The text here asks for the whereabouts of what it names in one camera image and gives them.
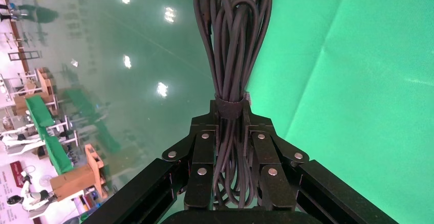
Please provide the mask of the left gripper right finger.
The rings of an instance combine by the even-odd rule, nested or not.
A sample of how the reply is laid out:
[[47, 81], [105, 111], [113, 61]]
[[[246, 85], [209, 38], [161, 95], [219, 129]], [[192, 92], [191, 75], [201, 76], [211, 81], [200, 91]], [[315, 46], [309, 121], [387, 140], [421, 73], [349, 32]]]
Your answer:
[[244, 142], [252, 159], [251, 175], [257, 205], [266, 210], [294, 210], [295, 168], [310, 160], [308, 154], [279, 137], [271, 119], [255, 115], [244, 105]]

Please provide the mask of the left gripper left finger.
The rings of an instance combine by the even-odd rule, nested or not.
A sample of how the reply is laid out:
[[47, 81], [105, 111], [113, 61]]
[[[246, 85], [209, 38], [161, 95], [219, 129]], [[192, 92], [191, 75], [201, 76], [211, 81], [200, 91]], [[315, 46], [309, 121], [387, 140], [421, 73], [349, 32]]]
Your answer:
[[209, 113], [192, 118], [189, 134], [162, 153], [163, 160], [178, 167], [172, 182], [181, 184], [186, 210], [212, 209], [217, 138], [218, 111], [211, 100]]

